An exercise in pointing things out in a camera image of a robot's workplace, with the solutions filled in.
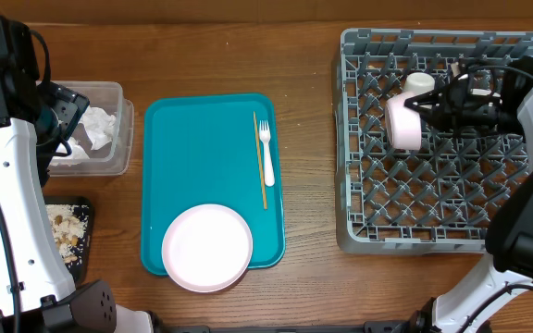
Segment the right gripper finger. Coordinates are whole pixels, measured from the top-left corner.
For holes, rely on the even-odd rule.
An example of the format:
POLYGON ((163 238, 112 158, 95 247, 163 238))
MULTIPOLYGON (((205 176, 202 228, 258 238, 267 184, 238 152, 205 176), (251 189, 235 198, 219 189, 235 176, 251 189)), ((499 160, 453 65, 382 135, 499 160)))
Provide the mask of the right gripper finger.
POLYGON ((404 106, 415 111, 430 127, 437 130, 447 129, 444 109, 441 106, 415 105, 414 103, 404 103, 404 106))
POLYGON ((445 103, 445 88, 437 88, 429 92, 424 92, 404 101, 404 105, 411 109, 432 109, 442 106, 445 103))

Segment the white plastic cup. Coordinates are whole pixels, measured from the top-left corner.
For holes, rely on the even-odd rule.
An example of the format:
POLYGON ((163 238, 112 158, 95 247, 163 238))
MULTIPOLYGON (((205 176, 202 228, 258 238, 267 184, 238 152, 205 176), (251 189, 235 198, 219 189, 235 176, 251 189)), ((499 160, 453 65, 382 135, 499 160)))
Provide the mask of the white plastic cup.
POLYGON ((404 93, 413 93, 419 95, 428 93, 435 89, 434 78, 424 72, 414 72, 406 77, 406 81, 403 86, 404 93))

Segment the white bowl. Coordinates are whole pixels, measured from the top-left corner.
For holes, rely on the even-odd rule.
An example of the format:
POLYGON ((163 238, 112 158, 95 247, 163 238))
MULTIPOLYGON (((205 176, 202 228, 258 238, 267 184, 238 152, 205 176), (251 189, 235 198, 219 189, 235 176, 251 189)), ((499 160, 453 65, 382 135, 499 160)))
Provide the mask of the white bowl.
POLYGON ((486 90, 486 89, 479 89, 479 88, 472 88, 469 91, 469 93, 475 96, 494 96, 498 98, 501 97, 497 92, 493 92, 491 90, 486 90))

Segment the pink bowl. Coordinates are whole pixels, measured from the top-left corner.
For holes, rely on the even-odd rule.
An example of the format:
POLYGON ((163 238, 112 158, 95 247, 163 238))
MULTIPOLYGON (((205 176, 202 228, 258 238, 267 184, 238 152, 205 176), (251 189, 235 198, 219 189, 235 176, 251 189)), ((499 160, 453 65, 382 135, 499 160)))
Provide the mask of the pink bowl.
POLYGON ((414 96, 413 92, 403 92, 386 102, 384 112, 387 136, 395 149, 417 151, 421 148, 420 115, 404 105, 406 99, 414 96))

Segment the white napkin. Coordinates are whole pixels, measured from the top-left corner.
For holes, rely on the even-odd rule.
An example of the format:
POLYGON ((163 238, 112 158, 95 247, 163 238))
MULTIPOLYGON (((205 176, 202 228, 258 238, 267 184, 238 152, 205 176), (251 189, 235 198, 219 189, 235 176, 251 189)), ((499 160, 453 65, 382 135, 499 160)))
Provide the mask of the white napkin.
POLYGON ((77 165, 79 161, 89 160, 90 153, 101 150, 113 141, 117 117, 108 114, 101 107, 89 106, 81 117, 78 127, 68 139, 72 150, 66 157, 54 157, 52 166, 77 165))

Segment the rice and peanut scraps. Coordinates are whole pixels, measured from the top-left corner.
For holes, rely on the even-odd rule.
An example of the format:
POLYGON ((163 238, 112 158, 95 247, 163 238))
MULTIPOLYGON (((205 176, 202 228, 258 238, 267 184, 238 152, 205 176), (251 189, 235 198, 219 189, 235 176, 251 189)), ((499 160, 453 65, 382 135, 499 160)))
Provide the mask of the rice and peanut scraps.
POLYGON ((86 205, 76 204, 46 206, 56 247, 68 267, 83 262, 89 223, 86 209, 86 205))

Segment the wooden chopstick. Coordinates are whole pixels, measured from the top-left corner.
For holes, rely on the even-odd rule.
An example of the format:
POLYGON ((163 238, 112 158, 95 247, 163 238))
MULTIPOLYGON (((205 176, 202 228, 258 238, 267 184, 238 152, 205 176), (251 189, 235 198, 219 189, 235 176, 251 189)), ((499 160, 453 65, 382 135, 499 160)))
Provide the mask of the wooden chopstick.
POLYGON ((255 112, 253 112, 253 122, 254 122, 254 136, 255 136, 255 144, 256 144, 256 151, 257 151, 257 161, 258 161, 260 186, 261 186, 261 193, 262 193, 262 200, 263 200, 263 208, 264 210, 267 210, 267 194, 266 194, 264 170, 263 170, 263 164, 262 164, 262 153, 261 153, 259 132, 258 132, 257 119, 256 119, 255 112))

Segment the pink plate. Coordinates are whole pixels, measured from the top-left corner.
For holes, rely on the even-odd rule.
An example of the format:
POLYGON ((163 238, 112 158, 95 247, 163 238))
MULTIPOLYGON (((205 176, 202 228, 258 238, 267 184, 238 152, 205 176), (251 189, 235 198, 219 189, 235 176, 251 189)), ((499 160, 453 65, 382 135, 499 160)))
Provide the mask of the pink plate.
POLYGON ((212 293, 234 285, 247 271, 254 242, 248 224, 220 204, 201 204, 177 216, 167 228, 161 257, 180 287, 212 293))

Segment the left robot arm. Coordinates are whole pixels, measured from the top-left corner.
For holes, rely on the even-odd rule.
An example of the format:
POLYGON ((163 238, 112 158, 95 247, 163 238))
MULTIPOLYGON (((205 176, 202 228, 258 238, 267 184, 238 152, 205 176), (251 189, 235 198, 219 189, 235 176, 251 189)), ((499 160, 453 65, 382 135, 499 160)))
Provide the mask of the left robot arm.
POLYGON ((43 186, 90 102, 51 81, 34 52, 42 42, 0 17, 0 332, 159 332, 153 313, 117 305, 106 282, 77 287, 58 252, 43 186))

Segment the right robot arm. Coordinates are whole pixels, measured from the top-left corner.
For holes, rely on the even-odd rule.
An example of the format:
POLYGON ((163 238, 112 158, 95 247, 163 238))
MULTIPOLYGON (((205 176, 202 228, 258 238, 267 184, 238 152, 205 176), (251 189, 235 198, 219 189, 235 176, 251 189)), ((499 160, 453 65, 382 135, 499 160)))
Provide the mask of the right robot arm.
POLYGON ((533 57, 508 65, 466 60, 457 67, 449 84, 404 93, 398 108, 455 135, 467 128, 519 134, 530 173, 492 218, 480 261, 454 288, 395 326, 396 332, 488 332, 494 314, 533 291, 533 57))

